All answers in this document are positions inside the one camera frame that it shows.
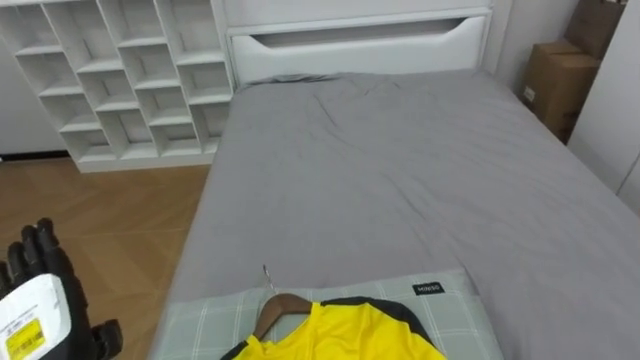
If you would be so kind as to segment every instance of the yellow shirt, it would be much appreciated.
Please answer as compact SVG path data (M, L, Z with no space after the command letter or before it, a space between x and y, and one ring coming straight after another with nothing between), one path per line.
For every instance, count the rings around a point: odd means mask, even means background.
M402 304L365 297L313 303L311 314L278 343L255 336L222 360L446 360Z

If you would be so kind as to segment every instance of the yellow sticker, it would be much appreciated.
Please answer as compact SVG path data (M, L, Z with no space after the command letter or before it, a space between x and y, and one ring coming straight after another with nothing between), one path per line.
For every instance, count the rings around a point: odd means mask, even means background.
M7 339L10 360L22 360L44 344L38 319L31 320Z

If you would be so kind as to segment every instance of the cubby shelf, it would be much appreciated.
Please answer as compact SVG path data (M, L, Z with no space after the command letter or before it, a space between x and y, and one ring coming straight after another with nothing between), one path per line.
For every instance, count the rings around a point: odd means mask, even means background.
M208 164L233 96L219 4L0 4L0 35L80 171Z

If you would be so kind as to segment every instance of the baseboard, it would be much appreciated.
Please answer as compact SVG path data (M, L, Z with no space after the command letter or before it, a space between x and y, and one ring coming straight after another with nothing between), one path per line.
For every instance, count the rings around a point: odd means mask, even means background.
M0 154L0 162L61 159L70 157L66 150L38 151L32 153Z

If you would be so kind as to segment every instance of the wooden floor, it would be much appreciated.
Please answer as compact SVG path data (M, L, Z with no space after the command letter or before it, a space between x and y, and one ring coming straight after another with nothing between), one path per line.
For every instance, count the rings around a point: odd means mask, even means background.
M0 249L50 217L89 299L145 359L208 166L81 175L70 160L0 164Z

